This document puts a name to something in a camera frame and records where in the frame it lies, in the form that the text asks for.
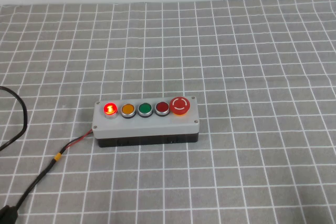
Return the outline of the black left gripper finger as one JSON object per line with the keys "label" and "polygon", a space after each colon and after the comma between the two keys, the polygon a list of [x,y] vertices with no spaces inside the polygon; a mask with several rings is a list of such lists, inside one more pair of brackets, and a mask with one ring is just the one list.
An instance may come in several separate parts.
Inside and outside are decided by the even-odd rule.
{"label": "black left gripper finger", "polygon": [[15,206],[4,206],[0,210],[0,224],[15,224],[18,218],[18,211]]}

